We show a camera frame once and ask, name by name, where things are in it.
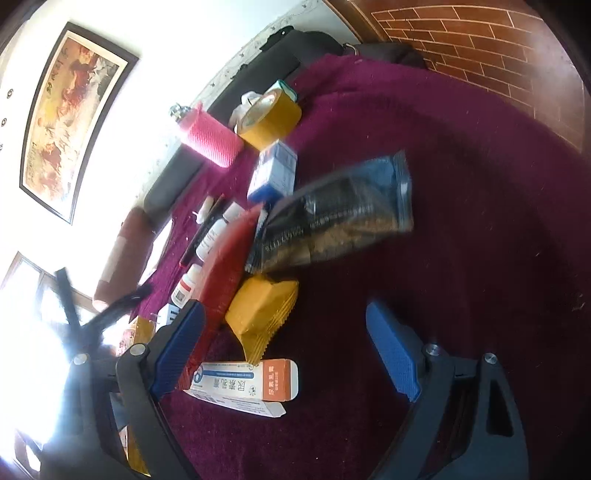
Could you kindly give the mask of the white pill bottle red label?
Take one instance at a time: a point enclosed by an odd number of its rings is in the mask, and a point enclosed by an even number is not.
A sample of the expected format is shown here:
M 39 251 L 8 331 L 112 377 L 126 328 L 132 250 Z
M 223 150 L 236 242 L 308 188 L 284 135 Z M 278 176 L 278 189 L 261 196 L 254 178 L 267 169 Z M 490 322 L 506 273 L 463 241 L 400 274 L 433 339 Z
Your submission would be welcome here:
M 191 298 L 195 287 L 197 286 L 201 273 L 201 266 L 197 263 L 192 264 L 187 272 L 178 281 L 172 291 L 170 301 L 179 309 L 183 308 Z

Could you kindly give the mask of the long white orange box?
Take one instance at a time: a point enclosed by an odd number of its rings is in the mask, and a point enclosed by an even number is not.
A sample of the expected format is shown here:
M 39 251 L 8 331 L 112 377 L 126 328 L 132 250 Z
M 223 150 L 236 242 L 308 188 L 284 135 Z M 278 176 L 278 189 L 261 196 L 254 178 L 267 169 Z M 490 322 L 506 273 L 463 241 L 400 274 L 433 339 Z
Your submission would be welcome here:
M 204 362 L 193 374 L 186 393 L 193 398 L 242 413 L 280 418 L 285 402 L 300 389 L 298 367 L 293 360 Z

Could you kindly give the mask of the red foil snack bag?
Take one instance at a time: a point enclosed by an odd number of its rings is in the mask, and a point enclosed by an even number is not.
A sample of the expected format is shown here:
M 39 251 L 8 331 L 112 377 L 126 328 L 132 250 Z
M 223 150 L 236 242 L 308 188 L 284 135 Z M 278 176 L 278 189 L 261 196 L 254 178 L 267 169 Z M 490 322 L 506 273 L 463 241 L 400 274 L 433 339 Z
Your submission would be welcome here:
M 192 298 L 204 307 L 204 329 L 180 375 L 177 390 L 190 387 L 193 374 L 206 360 L 225 313 L 245 275 L 245 262 L 249 258 L 261 211 L 263 203 L 258 203 L 226 225 L 204 260 L 192 294 Z

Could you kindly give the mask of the black marker red cap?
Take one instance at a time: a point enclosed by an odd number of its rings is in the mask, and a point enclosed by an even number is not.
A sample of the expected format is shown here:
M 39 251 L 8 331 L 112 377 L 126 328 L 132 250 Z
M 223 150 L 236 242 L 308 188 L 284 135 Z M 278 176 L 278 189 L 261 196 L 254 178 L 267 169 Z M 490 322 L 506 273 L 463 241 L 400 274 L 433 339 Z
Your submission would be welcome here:
M 189 266 L 190 262 L 192 261 L 193 257 L 195 256 L 195 252 L 197 251 L 197 246 L 200 244 L 206 233 L 211 229 L 211 226 L 215 223 L 215 221 L 221 217 L 222 212 L 224 211 L 224 207 L 228 204 L 228 199 L 224 195 L 218 197 L 215 203 L 212 205 L 211 210 L 205 217 L 204 223 L 202 223 L 193 238 L 190 240 L 188 246 L 186 247 L 183 256 L 179 260 L 179 266 L 181 268 L 186 268 Z

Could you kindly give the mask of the white bottle green label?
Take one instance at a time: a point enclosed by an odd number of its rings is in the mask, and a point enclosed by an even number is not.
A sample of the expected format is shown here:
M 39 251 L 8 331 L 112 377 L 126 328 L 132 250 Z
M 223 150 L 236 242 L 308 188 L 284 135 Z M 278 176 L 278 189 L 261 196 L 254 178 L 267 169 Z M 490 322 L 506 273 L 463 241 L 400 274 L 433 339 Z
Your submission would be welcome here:
M 206 257 L 211 253 L 215 241 L 221 235 L 228 224 L 238 218 L 245 209 L 238 203 L 232 202 L 225 208 L 225 210 L 215 217 L 215 221 L 211 227 L 206 229 L 204 238 L 198 243 L 195 249 L 195 255 L 201 263 L 204 263 Z

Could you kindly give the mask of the white notepad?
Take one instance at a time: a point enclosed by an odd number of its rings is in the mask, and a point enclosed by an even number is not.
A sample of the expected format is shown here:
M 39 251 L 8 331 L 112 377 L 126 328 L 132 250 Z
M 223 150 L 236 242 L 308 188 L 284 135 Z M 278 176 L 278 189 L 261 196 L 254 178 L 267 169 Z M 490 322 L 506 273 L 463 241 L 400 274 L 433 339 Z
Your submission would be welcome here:
M 169 218 L 161 231 L 157 234 L 152 244 L 152 250 L 146 262 L 144 271 L 140 277 L 139 284 L 145 283 L 148 278 L 156 271 L 158 264 L 165 253 L 167 243 L 172 228 L 172 219 Z

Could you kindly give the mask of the maroon velvet bedspread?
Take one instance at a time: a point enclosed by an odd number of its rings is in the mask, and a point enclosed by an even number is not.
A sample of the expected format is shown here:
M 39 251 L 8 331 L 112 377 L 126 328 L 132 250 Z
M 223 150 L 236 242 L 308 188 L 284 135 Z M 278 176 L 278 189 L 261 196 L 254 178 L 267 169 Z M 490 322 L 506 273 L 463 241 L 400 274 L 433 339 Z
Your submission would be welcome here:
M 169 425 L 204 479 L 365 479 L 408 411 L 366 308 L 450 354 L 494 352 L 535 479 L 590 475 L 590 163 L 499 97 L 427 70 L 325 56 L 294 80 L 297 182 L 404 151 L 412 232 L 294 271 L 267 348 L 300 369 L 279 419 L 173 393 Z

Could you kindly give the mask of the yellow snack packet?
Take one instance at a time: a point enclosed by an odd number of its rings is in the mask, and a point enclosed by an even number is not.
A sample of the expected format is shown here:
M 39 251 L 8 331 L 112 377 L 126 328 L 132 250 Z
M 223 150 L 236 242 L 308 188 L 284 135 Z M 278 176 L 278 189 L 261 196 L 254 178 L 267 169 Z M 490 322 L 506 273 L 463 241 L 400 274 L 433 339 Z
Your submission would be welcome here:
M 242 345 L 246 362 L 256 365 L 263 359 L 270 340 L 294 309 L 297 295 L 297 280 L 274 282 L 257 275 L 243 282 L 225 321 Z

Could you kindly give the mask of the small white crumpled tissue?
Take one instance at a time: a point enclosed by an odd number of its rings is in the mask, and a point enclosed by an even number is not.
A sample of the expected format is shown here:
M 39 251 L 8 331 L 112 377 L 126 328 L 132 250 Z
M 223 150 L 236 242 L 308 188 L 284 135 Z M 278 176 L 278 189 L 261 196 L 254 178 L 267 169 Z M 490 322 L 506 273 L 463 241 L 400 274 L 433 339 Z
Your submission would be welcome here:
M 211 212 L 213 204 L 214 198 L 212 196 L 207 196 L 207 198 L 204 199 L 204 202 L 202 202 L 200 208 L 196 212 L 194 212 L 196 224 L 201 225 L 202 223 L 204 223 L 205 219 L 207 218 L 207 215 L 209 214 L 209 212 Z

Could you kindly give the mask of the pink knitted bottle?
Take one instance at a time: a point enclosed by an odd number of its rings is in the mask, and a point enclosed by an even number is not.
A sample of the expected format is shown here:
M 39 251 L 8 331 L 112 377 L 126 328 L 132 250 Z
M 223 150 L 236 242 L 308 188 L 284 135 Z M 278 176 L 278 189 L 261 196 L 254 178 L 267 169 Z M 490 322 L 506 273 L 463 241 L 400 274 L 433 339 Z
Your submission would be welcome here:
M 175 104 L 170 116 L 176 122 L 179 140 L 221 168 L 229 168 L 243 149 L 242 138 L 197 107 Z

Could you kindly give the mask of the black grain bag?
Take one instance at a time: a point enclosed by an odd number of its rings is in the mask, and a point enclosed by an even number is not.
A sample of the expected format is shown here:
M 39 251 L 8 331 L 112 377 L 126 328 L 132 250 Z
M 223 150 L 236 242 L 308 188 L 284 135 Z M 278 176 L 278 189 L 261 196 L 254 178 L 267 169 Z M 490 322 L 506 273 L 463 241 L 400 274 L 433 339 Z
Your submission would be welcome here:
M 329 261 L 414 229 L 405 151 L 332 172 L 277 201 L 257 227 L 245 271 Z

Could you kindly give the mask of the blue white small box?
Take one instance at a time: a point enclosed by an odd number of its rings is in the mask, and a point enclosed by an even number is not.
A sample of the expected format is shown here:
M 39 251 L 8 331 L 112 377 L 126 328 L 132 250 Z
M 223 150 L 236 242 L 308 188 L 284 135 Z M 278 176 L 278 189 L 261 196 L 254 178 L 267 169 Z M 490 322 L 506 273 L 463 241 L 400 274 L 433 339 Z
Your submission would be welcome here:
M 276 203 L 294 193 L 297 153 L 277 140 L 259 152 L 246 198 L 252 203 Z

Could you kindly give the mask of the yellow tape roll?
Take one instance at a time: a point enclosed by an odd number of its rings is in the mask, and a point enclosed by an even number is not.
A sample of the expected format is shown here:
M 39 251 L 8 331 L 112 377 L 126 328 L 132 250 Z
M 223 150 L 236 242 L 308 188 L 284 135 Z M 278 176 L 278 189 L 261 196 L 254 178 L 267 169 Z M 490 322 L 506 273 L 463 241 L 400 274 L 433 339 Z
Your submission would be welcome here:
M 286 92 L 273 89 L 256 100 L 238 121 L 238 136 L 259 151 L 283 140 L 301 120 L 301 107 Z

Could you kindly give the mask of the white plush toy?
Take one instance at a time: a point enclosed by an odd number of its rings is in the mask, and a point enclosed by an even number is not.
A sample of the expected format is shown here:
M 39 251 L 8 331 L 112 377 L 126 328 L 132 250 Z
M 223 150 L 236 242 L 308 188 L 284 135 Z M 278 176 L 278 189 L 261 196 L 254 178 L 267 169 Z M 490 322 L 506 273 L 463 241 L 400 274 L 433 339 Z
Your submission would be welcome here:
M 232 131 L 235 133 L 238 131 L 238 123 L 242 121 L 246 112 L 249 111 L 252 105 L 255 104 L 260 97 L 262 97 L 262 95 L 255 91 L 249 91 L 242 95 L 238 107 L 235 107 L 235 110 L 232 111 L 228 120 L 228 127 L 231 128 Z

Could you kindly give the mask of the framed wall painting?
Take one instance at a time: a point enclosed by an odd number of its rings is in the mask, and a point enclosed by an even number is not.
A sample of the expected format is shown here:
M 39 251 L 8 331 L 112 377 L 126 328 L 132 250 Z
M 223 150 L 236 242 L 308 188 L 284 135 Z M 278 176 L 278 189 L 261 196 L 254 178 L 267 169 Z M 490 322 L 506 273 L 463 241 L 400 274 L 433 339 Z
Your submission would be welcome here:
M 44 66 L 27 118 L 19 188 L 68 224 L 97 136 L 137 61 L 68 22 Z

